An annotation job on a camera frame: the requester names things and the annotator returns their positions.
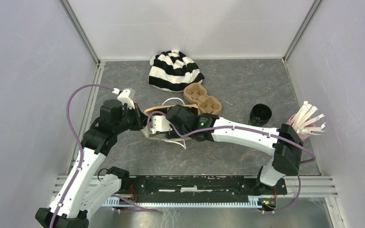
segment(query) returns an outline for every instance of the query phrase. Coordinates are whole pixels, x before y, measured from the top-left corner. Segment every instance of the black and white striped hat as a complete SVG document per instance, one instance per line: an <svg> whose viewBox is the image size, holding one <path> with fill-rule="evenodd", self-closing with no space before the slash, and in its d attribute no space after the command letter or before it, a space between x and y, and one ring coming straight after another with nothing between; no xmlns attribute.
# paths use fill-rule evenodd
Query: black and white striped hat
<svg viewBox="0 0 365 228"><path fill-rule="evenodd" d="M189 84L205 78L198 65L177 50L162 52L150 59L149 84L169 92L182 92Z"/></svg>

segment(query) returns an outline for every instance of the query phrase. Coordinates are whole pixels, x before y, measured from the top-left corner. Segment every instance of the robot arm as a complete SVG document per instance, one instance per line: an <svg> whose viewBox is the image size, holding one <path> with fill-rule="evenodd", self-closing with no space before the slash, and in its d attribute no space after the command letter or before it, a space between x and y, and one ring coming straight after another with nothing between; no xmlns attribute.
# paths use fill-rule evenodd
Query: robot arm
<svg viewBox="0 0 365 228"><path fill-rule="evenodd" d="M198 141L229 142L248 146L273 156L260 170L260 184L275 186L284 176L297 176L302 150L276 136L302 146L302 141L290 125L281 128L263 128L236 123L213 114L196 117L187 107L176 105L167 112L166 119L181 133L198 132L190 135Z"/></svg>
<svg viewBox="0 0 365 228"><path fill-rule="evenodd" d="M110 149L116 144L117 136L124 131L140 131L146 125L147 116L132 100L134 91L114 89L117 100L107 100L100 108L100 117L95 119L90 129L83 135L83 163L80 168L74 165L61 191L50 203L49 208L40 208L37 221L48 228L53 215L56 215L56 228L87 227L89 219L111 194L122 187L123 176L127 171L113 167L104 179L86 196L86 190L95 171L104 161ZM81 159L78 154L76 162Z"/></svg>

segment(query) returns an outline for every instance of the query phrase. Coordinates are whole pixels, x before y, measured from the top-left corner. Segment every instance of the white cord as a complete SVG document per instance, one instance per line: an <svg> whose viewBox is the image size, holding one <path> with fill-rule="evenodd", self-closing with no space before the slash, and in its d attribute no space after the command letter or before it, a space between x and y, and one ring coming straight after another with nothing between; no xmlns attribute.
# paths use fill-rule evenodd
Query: white cord
<svg viewBox="0 0 365 228"><path fill-rule="evenodd" d="M163 108L164 104L170 100L180 100L182 102L183 105L185 105L185 102L181 99L181 98L178 98L178 97L172 97L172 98L169 98L167 100L165 100L162 104L162 106L160 108Z"/></svg>
<svg viewBox="0 0 365 228"><path fill-rule="evenodd" d="M160 108L163 108L164 104L165 104L166 102L168 102L168 101L171 101L171 100L180 100L180 101L182 102L182 104L183 104L183 105L185 105L185 102L184 102L181 98L178 98L178 97L171 97L171 98L169 98L169 99L165 100L165 101L163 102L163 104L162 104L162 106L161 106ZM187 149L187 145L185 144L185 139L182 141L182 142L183 142L183 144L182 144L182 143L179 143L179 142L176 142L176 141L171 141L171 140L164 140L164 141L165 141L165 142L168 142L168 143L175 143L175 144L178 144L178 145L182 146L182 147L184 148L184 150L186 150L186 149Z"/></svg>
<svg viewBox="0 0 365 228"><path fill-rule="evenodd" d="M185 139L182 141L182 143L179 143L177 141L171 141L171 140L165 140L165 142L168 142L168 143L175 143L175 144L178 144L180 146L182 146L184 148L184 150L187 149L187 145L185 145Z"/></svg>

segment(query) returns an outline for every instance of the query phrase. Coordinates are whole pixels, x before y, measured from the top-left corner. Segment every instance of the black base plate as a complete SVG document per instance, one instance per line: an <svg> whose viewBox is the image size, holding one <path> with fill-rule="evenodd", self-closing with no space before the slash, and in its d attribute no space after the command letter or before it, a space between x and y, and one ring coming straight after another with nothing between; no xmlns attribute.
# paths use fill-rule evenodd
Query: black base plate
<svg viewBox="0 0 365 228"><path fill-rule="evenodd" d="M133 185L138 202L150 203L248 202L248 196L275 194L274 187L248 176L130 176L128 182L117 194L130 194ZM275 187L278 195L288 193L284 179Z"/></svg>

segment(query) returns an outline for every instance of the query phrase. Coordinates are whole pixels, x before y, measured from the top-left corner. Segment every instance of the white cable clip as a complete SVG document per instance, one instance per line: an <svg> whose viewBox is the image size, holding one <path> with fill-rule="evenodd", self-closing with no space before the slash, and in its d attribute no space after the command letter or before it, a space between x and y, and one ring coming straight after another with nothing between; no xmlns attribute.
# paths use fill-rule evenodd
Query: white cable clip
<svg viewBox="0 0 365 228"><path fill-rule="evenodd" d="M119 95L120 93L120 90L117 89L117 88L114 88L113 91L112 91L113 94L116 94L116 95Z"/></svg>
<svg viewBox="0 0 365 228"><path fill-rule="evenodd" d="M272 133L271 132L263 132L262 135L270 138L270 136L272 135Z"/></svg>

